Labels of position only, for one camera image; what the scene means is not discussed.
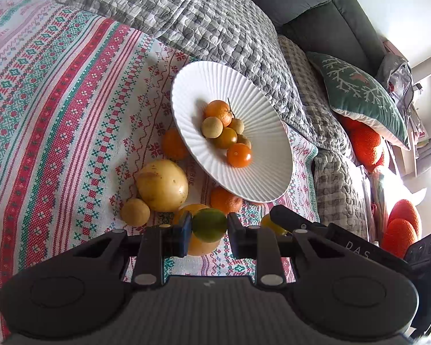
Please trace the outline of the large yellow grapefruit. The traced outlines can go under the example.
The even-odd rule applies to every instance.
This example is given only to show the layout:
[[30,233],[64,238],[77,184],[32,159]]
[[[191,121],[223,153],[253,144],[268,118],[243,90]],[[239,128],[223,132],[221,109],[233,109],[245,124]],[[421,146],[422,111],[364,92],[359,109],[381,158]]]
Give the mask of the large yellow grapefruit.
[[[196,213],[198,213],[199,210],[208,209],[208,208],[209,208],[208,206],[203,204],[190,204],[190,205],[183,206],[179,210],[177,210],[176,213],[174,213],[172,224],[173,225],[178,224],[180,218],[182,217],[182,215],[184,215],[185,212],[189,212],[191,215],[195,215]],[[214,250],[216,250],[219,244],[220,244],[220,241],[215,241],[211,243],[201,241],[194,234],[192,234],[188,245],[187,254],[189,256],[207,255],[213,252]]]

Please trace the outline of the green lime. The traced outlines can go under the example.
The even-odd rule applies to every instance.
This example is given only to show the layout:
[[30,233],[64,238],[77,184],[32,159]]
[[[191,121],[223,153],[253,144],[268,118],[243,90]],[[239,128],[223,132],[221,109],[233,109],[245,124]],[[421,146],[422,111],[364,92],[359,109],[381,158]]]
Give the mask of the green lime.
[[207,208],[199,210],[191,221],[192,231],[202,242],[216,242],[226,233],[228,220],[226,215],[217,209]]

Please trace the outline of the orange mandarin back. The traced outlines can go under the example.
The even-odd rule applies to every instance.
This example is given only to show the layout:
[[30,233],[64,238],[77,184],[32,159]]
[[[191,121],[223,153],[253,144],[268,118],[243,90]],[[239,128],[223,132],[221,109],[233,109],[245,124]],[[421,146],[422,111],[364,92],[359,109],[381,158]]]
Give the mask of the orange mandarin back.
[[239,213],[243,205],[241,197],[234,195],[220,186],[214,187],[211,190],[209,199],[211,208],[217,209],[225,215]]

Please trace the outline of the orange mandarin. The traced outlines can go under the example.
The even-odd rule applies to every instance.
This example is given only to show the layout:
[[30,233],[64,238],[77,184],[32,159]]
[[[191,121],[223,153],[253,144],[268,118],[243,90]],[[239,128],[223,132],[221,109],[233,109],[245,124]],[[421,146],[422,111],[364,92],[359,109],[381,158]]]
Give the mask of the orange mandarin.
[[225,215],[239,213],[243,205],[241,197],[234,195],[220,186],[214,187],[211,190],[209,199],[211,208],[217,209]]
[[162,138],[162,152],[170,160],[184,160],[189,156],[180,133],[175,128],[169,129]]
[[251,148],[242,143],[231,145],[226,152],[226,161],[232,167],[247,167],[251,164],[251,160]]

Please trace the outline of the yellow pear fruit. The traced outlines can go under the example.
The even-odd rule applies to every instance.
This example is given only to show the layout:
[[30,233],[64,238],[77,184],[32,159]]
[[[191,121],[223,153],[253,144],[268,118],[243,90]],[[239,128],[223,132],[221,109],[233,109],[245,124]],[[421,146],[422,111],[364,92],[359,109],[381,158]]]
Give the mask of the yellow pear fruit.
[[154,160],[135,176],[141,199],[159,213],[177,211],[187,200],[188,181],[185,172],[171,160]]

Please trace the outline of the small tan fruit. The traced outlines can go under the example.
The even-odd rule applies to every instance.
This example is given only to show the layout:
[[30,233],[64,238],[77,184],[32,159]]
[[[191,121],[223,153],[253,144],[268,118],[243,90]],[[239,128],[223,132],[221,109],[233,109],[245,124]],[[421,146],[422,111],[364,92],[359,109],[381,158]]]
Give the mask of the small tan fruit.
[[149,206],[141,199],[129,199],[120,211],[121,219],[132,227],[141,227],[148,223],[151,211]]
[[246,138],[246,136],[245,136],[245,135],[238,134],[238,135],[237,135],[237,141],[236,141],[236,142],[237,142],[237,143],[244,144],[244,145],[245,145],[245,146],[247,146],[249,149],[251,149],[251,148],[252,148],[251,141],[250,141],[248,138]]

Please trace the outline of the small tan fruit back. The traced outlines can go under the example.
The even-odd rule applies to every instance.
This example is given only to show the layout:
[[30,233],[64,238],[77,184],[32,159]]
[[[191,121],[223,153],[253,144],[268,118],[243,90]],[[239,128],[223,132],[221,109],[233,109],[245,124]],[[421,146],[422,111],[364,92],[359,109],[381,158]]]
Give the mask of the small tan fruit back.
[[237,141],[236,141],[236,142],[237,142],[237,143],[244,144],[244,145],[245,145],[245,146],[247,146],[249,149],[251,149],[251,148],[252,148],[251,141],[250,141],[248,138],[246,138],[246,136],[245,136],[245,135],[238,134],[238,135],[237,135]]

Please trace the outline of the yellow orange small citrus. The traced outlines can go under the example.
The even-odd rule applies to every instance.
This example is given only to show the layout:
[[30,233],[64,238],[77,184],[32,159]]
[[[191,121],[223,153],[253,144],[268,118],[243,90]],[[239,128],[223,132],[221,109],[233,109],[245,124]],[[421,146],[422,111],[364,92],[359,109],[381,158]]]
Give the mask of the yellow orange small citrus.
[[226,127],[220,136],[215,138],[212,142],[216,148],[227,150],[231,145],[235,144],[236,141],[237,133],[233,129]]

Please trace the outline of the small brown longan fruit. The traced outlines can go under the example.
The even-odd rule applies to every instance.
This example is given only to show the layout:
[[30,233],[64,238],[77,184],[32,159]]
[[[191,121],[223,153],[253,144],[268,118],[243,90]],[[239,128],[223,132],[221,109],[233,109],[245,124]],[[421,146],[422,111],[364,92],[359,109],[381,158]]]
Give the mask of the small brown longan fruit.
[[233,129],[238,135],[242,135],[245,129],[244,122],[238,118],[233,118],[229,128]]

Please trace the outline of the brown round fruit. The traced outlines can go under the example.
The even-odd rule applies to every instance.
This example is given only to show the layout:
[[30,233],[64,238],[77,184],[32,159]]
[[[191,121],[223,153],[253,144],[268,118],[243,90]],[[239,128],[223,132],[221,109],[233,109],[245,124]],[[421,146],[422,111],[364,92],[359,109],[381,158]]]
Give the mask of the brown round fruit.
[[207,117],[201,124],[201,132],[206,139],[216,139],[223,131],[223,124],[217,117]]

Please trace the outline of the mandarin with stem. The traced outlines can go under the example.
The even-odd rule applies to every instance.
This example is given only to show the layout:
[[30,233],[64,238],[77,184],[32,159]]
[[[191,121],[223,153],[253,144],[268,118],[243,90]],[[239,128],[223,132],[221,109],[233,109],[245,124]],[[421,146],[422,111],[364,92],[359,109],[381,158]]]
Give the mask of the mandarin with stem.
[[211,101],[205,108],[204,117],[215,117],[218,118],[223,127],[228,127],[233,119],[233,112],[225,101],[214,100]]

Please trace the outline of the green small citrus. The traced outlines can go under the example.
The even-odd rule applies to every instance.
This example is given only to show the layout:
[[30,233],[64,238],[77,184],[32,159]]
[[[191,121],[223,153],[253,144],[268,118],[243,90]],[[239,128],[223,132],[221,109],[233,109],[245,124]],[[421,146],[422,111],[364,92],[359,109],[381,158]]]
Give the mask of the green small citrus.
[[288,233],[287,230],[283,229],[281,226],[272,221],[269,213],[263,216],[260,225],[261,227],[272,230],[277,236],[285,236]]

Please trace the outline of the white bookshelf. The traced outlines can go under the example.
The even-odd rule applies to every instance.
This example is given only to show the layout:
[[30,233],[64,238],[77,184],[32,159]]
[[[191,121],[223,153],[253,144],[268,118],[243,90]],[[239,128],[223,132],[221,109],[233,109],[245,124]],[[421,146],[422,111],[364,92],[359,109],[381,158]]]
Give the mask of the white bookshelf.
[[431,168],[431,75],[414,87],[408,124],[409,150],[393,148],[402,177],[417,177]]

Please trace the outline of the white ribbed plate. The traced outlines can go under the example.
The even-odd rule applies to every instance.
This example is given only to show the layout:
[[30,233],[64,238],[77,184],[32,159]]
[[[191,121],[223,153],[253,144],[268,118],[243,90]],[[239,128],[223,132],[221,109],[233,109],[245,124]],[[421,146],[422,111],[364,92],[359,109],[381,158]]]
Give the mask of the white ribbed plate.
[[174,79],[171,107],[189,152],[220,186],[252,202],[285,193],[293,172],[286,129],[249,79],[216,62],[193,62]]

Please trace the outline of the orange fuzzy pumpkin cushion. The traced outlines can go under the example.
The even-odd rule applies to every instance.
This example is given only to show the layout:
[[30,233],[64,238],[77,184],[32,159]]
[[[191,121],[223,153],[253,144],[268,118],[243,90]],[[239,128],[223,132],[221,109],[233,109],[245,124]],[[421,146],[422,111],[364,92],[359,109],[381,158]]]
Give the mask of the orange fuzzy pumpkin cushion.
[[384,142],[374,129],[344,116],[338,120],[349,136],[356,158],[369,173],[385,163]]

